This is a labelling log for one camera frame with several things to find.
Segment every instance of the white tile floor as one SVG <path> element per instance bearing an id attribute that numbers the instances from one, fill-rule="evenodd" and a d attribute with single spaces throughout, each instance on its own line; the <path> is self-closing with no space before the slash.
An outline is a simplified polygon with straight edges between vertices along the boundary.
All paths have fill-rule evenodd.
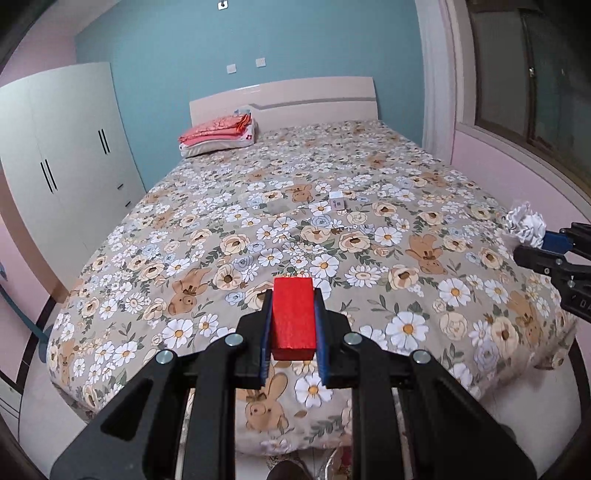
<path id="1" fill-rule="evenodd" d="M 580 422 L 579 396 L 569 361 L 557 371 L 530 370 L 517 382 L 489 396 L 485 406 L 498 422 L 514 430 L 519 445 L 539 474 L 558 457 Z M 21 403 L 22 448 L 49 476 L 55 459 L 84 426 L 52 386 L 46 366 L 36 355 Z M 300 452 L 300 457 L 310 470 L 316 471 L 322 454 L 319 450 L 307 450 Z M 268 463 L 265 458 L 239 454 L 236 478 L 265 479 Z"/>

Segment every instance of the white headboard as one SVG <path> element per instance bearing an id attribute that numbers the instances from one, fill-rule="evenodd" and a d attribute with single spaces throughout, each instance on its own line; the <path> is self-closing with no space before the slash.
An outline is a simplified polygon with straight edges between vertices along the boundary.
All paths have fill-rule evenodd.
<path id="1" fill-rule="evenodd" d="M 249 108 L 262 132 L 344 120 L 376 120 L 371 77 L 316 77 L 261 83 L 190 102 L 195 126 Z"/>

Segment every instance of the metal screw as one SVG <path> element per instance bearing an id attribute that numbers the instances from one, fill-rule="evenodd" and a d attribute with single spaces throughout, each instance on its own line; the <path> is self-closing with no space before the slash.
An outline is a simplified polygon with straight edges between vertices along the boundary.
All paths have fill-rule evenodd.
<path id="1" fill-rule="evenodd" d="M 363 337 L 358 333 L 349 332 L 343 337 L 343 340 L 347 345 L 359 345 L 363 341 Z"/>
<path id="2" fill-rule="evenodd" d="M 240 335 L 240 333 L 231 333 L 226 337 L 226 345 L 229 346 L 237 346 L 240 345 L 244 341 L 244 337 Z"/>
<path id="3" fill-rule="evenodd" d="M 156 361 L 162 365 L 172 361 L 173 358 L 174 354 L 170 350 L 162 350 L 158 355 L 156 355 Z"/>
<path id="4" fill-rule="evenodd" d="M 413 353 L 413 360 L 418 364 L 424 365 L 431 361 L 431 354 L 425 350 L 417 350 Z"/>

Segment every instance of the white wardrobe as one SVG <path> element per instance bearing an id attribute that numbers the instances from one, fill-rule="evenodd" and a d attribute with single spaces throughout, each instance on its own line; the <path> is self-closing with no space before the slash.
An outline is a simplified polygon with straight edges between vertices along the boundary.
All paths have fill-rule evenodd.
<path id="1" fill-rule="evenodd" d="M 33 241 L 68 289 L 145 194 L 108 63 L 0 88 L 0 162 Z"/>

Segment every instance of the bed sheet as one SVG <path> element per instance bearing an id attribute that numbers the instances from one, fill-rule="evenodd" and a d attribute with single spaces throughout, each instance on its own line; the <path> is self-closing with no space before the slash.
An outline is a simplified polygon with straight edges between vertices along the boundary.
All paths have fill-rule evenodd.
<path id="1" fill-rule="evenodd" d="M 341 190 L 346 209 L 331 210 Z M 562 363 L 575 318 L 517 267 L 499 203 L 380 122 L 262 134 L 182 161 L 84 268 L 51 334 L 53 382 L 88 417 L 159 350 L 202 350 L 260 309 L 276 276 L 311 276 L 328 309 L 382 348 L 425 348 L 476 398 Z M 348 445 L 350 392 L 315 361 L 272 361 L 239 391 L 236 447 Z"/>

